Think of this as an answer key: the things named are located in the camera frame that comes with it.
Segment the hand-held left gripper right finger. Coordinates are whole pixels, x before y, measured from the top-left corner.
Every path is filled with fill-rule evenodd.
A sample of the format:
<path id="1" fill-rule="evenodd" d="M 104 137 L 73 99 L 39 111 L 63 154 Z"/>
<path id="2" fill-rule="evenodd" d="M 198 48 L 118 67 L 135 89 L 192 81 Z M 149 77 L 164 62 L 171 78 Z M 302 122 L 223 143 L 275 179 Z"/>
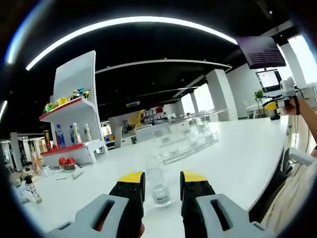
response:
<path id="1" fill-rule="evenodd" d="M 180 172 L 180 199 L 186 238 L 275 237 L 226 195 L 216 194 L 201 174 Z"/>

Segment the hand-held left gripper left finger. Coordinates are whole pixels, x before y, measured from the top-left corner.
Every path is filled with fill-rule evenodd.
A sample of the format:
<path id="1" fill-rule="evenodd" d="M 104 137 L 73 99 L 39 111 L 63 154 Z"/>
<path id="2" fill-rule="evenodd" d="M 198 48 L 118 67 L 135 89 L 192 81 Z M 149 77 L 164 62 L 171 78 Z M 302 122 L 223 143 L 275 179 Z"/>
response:
<path id="1" fill-rule="evenodd" d="M 109 194 L 80 209 L 75 221 L 47 233 L 48 238 L 138 238 L 144 215 L 145 173 L 120 178 Z"/>

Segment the person's right hand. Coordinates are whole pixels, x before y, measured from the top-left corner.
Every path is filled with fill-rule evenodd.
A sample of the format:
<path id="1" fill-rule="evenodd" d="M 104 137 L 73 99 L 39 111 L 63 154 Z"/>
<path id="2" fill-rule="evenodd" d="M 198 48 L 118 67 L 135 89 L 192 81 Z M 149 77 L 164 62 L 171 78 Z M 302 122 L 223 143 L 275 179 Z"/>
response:
<path id="1" fill-rule="evenodd" d="M 297 96 L 291 97 L 290 100 L 286 102 L 283 112 L 291 116 L 300 115 L 300 102 Z"/>

